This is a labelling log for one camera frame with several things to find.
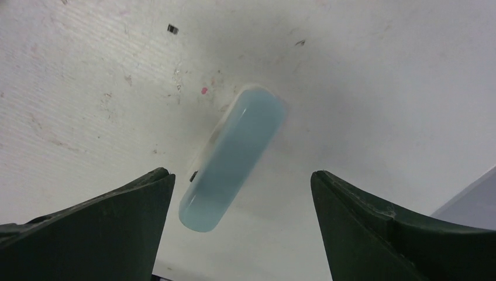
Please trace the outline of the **light blue stapler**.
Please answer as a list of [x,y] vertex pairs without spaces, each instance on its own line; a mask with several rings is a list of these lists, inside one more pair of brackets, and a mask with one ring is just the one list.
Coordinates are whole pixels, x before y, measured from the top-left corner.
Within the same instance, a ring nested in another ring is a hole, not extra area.
[[198,158],[181,199],[181,223],[213,230],[285,119],[282,101],[263,88],[242,91]]

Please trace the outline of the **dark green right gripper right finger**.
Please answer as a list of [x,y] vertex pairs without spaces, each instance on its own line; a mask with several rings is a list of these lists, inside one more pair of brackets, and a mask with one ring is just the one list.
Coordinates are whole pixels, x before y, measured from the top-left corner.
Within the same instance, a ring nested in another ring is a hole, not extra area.
[[333,280],[494,280],[495,231],[428,217],[325,170],[311,191]]

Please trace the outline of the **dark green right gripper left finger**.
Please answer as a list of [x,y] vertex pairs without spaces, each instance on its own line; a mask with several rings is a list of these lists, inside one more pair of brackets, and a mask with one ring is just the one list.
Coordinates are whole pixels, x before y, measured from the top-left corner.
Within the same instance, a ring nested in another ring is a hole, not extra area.
[[156,280],[174,185],[159,167],[64,210],[1,225],[1,279]]

